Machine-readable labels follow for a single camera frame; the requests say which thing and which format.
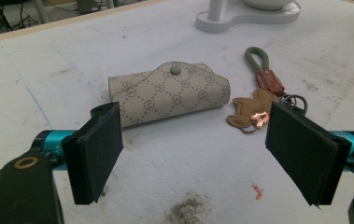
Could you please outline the green loop keychain with bear charm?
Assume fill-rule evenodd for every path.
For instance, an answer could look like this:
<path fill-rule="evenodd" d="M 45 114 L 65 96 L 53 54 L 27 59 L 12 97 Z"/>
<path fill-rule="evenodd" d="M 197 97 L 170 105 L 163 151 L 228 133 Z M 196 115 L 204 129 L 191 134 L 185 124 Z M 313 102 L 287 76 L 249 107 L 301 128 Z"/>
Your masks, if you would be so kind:
<path fill-rule="evenodd" d="M 259 88 L 252 93 L 251 98 L 233 98 L 235 114 L 226 119 L 231 126 L 243 133 L 254 133 L 269 122 L 273 103 L 297 106 L 298 101 L 301 101 L 301 109 L 306 113 L 306 99 L 300 95 L 285 93 L 285 87 L 270 69 L 269 57 L 263 49 L 249 47 L 244 56 L 254 72 Z"/>

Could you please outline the beige patterned key pouch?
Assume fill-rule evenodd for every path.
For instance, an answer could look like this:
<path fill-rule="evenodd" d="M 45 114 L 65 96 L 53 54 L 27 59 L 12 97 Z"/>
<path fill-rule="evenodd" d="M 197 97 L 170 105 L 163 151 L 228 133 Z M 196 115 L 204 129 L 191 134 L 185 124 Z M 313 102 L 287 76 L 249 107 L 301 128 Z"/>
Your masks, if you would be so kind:
<path fill-rule="evenodd" d="M 110 77 L 123 127 L 227 105 L 230 84 L 204 63 L 168 62 L 156 69 Z"/>

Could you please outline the white stand base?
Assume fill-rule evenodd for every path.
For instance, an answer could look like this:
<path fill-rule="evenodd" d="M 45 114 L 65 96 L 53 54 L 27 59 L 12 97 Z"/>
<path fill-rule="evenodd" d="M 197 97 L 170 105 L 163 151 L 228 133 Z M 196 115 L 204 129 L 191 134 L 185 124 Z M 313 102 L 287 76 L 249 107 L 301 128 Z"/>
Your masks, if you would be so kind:
<path fill-rule="evenodd" d="M 221 34 L 241 23 L 291 23 L 298 19 L 300 12 L 301 6 L 296 0 L 278 10 L 258 9 L 243 0 L 210 0 L 208 10 L 196 16 L 195 27 L 210 34 Z"/>

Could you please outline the metal stand leg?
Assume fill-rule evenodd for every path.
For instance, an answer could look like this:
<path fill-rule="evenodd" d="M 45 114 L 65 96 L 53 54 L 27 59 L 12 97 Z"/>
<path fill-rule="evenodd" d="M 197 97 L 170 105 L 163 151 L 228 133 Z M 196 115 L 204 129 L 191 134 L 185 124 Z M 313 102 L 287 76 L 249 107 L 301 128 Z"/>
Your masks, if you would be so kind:
<path fill-rule="evenodd" d="M 46 10 L 43 6 L 42 0 L 32 0 L 32 2 L 35 6 L 36 13 L 37 13 L 38 18 L 40 19 L 41 23 L 42 24 L 48 23 L 49 18 L 46 13 Z"/>

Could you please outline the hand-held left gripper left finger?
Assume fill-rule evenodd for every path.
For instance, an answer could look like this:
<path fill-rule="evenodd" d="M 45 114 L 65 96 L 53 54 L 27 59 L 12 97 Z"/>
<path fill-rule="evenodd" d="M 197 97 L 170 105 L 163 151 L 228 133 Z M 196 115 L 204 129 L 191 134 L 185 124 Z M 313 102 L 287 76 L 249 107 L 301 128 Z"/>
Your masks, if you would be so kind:
<path fill-rule="evenodd" d="M 91 118 L 62 140 L 75 204 L 98 202 L 123 149 L 118 102 L 91 110 Z"/>

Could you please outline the white bowl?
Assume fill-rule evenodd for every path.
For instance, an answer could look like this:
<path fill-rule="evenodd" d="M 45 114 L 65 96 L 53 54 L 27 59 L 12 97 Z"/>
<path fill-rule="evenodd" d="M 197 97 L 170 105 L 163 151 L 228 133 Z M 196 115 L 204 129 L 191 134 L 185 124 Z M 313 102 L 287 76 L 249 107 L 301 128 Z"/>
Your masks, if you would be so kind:
<path fill-rule="evenodd" d="M 251 7 L 263 10 L 278 10 L 293 2 L 293 0 L 243 0 Z"/>

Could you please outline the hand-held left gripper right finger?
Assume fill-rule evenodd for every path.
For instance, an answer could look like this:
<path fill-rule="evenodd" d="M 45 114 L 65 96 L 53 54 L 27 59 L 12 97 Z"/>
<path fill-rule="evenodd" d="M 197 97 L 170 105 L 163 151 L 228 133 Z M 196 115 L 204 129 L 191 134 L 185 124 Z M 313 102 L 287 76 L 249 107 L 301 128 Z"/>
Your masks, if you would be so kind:
<path fill-rule="evenodd" d="M 318 126 L 291 105 L 274 103 L 266 148 L 310 205 L 330 205 L 351 143 Z"/>

